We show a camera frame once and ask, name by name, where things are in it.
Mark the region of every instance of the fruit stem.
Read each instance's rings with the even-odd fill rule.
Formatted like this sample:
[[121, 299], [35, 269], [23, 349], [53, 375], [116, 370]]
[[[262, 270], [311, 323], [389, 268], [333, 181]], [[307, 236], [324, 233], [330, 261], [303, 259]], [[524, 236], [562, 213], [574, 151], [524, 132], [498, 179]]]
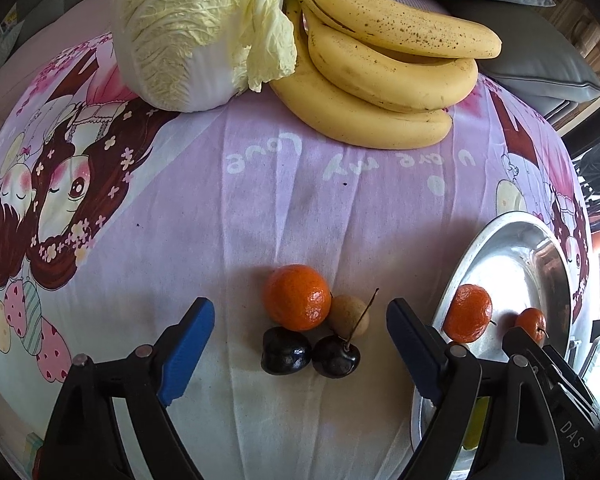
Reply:
[[358, 322], [356, 323], [356, 325], [353, 327], [353, 330], [349, 334], [349, 338], [345, 341], [345, 343], [344, 343], [344, 349], [347, 352], [349, 351], [349, 343], [351, 343], [351, 338], [353, 337], [354, 333], [356, 332], [356, 329], [358, 328], [358, 325], [360, 324], [360, 321], [362, 321], [362, 318], [365, 317], [366, 311], [369, 310], [369, 307], [374, 302], [374, 299], [376, 298], [376, 294], [378, 293], [378, 290], [380, 290], [380, 289], [376, 288], [376, 291], [374, 292], [373, 296], [371, 297], [371, 300], [369, 301], [369, 304], [366, 306], [365, 311], [362, 313], [362, 316], [360, 316], [360, 319], [358, 320]]

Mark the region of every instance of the wrinkled fabric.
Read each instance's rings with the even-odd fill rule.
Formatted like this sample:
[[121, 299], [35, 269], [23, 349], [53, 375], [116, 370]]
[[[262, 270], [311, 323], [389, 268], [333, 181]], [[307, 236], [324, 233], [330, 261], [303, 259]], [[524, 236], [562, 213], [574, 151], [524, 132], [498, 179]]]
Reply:
[[[411, 455], [413, 386], [385, 307], [404, 297], [429, 320], [463, 251], [511, 209], [556, 233], [573, 333], [589, 340], [598, 292], [573, 167], [551, 126], [498, 85], [481, 76], [435, 146], [366, 150], [320, 136], [266, 87], [197, 114], [121, 91], [90, 103], [108, 93], [91, 87], [108, 84], [106, 49], [109, 35], [53, 62], [0, 133], [0, 392], [40, 435], [71, 356], [123, 358], [206, 296], [215, 329], [168, 409], [206, 479], [394, 479]], [[334, 294], [380, 288], [345, 379], [260, 368], [272, 326], [260, 290], [292, 263], [315, 267]]]

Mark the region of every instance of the egg pattern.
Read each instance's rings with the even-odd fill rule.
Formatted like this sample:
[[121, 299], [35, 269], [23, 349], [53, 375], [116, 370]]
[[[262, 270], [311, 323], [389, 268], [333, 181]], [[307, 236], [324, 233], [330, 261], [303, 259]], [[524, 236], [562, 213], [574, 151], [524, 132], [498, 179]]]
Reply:
[[50, 383], [64, 382], [71, 367], [71, 354], [56, 327], [42, 318], [42, 349], [36, 355], [42, 376]]
[[6, 354], [11, 349], [11, 330], [4, 317], [4, 305], [0, 301], [0, 352]]
[[7, 318], [7, 323], [13, 328], [18, 337], [23, 337], [27, 330], [24, 300], [22, 280], [11, 282], [4, 291], [4, 314]]
[[24, 311], [27, 329], [21, 339], [24, 349], [31, 355], [38, 355], [42, 348], [42, 306], [36, 286], [29, 280], [22, 285], [24, 293]]

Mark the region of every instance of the blue clamp pad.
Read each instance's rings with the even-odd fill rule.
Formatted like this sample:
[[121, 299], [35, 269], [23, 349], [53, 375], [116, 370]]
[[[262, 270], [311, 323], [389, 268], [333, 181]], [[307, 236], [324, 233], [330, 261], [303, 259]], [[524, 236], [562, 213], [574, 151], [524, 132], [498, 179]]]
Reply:
[[207, 298], [197, 298], [180, 323], [168, 327], [158, 339], [156, 346], [162, 344], [158, 354], [162, 350], [166, 358], [157, 396], [165, 408], [183, 396], [215, 322], [214, 304]]

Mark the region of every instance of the dark cherry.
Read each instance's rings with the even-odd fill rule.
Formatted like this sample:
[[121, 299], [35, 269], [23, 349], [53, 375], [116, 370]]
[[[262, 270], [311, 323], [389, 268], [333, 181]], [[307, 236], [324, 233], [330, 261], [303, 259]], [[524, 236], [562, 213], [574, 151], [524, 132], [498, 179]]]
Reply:
[[360, 364], [360, 350], [336, 335], [323, 337], [314, 346], [315, 370], [330, 379], [348, 376]]
[[267, 374], [289, 375], [311, 362], [311, 343], [299, 332], [281, 326], [269, 328], [262, 336], [260, 365]]

